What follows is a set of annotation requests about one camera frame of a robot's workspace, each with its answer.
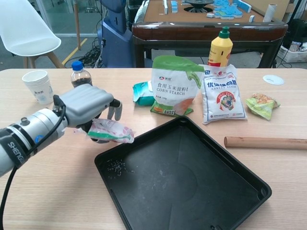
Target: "robotic hand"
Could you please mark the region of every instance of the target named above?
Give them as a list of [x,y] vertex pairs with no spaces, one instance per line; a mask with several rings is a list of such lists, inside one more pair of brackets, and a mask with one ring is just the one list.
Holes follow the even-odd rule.
[[113,95],[90,84],[80,85],[60,97],[55,95],[54,105],[53,110],[39,110],[0,129],[0,177],[14,166],[20,168],[30,157],[62,137],[66,127],[81,127],[88,132],[92,119],[106,108],[109,107],[107,118],[112,119],[115,113],[117,121],[122,111],[121,102]]

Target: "black plastic tray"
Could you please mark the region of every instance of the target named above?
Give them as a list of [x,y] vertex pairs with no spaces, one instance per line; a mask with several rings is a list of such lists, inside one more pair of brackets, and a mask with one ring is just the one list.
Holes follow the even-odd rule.
[[128,230],[232,230],[272,194],[184,116],[95,164]]

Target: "water bottle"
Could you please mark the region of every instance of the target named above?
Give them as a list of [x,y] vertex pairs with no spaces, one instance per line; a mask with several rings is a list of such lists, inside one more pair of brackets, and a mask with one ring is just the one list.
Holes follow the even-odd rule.
[[71,83],[76,88],[79,85],[92,85],[92,77],[90,73],[83,69],[83,64],[80,61],[74,61],[71,65],[73,73],[71,75]]

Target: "green packet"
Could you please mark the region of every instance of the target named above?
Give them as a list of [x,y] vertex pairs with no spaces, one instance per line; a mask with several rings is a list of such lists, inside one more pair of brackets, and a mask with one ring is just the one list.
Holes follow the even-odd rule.
[[273,108],[280,106],[276,100],[261,93],[254,93],[251,98],[247,98],[246,105],[253,114],[260,115],[268,121],[272,117]]
[[137,83],[133,86],[133,102],[138,105],[152,105],[153,96],[151,81]]
[[155,102],[152,112],[180,116],[189,108],[204,78],[204,68],[177,56],[158,56],[153,61],[152,87]]

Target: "blue bottle cap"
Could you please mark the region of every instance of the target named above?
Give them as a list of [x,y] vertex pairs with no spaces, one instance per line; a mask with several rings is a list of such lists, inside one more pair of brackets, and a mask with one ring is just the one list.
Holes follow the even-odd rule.
[[78,71],[83,69],[83,64],[81,61],[74,61],[71,65],[72,70]]

